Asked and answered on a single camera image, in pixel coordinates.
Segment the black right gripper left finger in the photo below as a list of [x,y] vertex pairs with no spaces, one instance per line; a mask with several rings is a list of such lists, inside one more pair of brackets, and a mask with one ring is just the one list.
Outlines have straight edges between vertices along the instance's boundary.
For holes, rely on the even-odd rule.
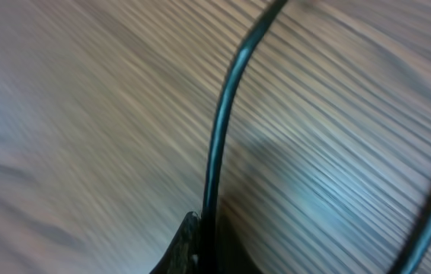
[[200,217],[188,212],[164,255],[150,274],[198,273]]

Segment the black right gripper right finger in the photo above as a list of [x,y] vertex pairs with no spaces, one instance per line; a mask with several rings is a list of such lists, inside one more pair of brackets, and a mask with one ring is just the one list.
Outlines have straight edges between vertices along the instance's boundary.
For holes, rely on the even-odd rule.
[[262,274],[227,216],[220,216],[215,234],[217,273]]

